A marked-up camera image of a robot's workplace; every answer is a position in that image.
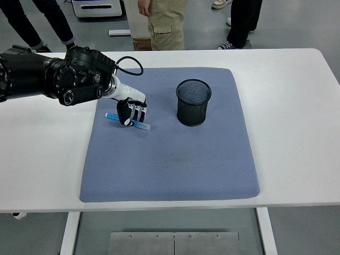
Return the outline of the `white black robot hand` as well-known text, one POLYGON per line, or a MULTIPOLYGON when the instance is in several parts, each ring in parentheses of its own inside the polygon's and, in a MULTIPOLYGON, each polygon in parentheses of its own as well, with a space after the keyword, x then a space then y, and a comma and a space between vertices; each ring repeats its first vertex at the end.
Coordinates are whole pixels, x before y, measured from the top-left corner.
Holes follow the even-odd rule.
POLYGON ((147 110, 146 96, 139 90, 121 83, 113 75, 106 97, 117 101, 117 116, 122 125, 135 126, 135 122, 144 122, 147 110))

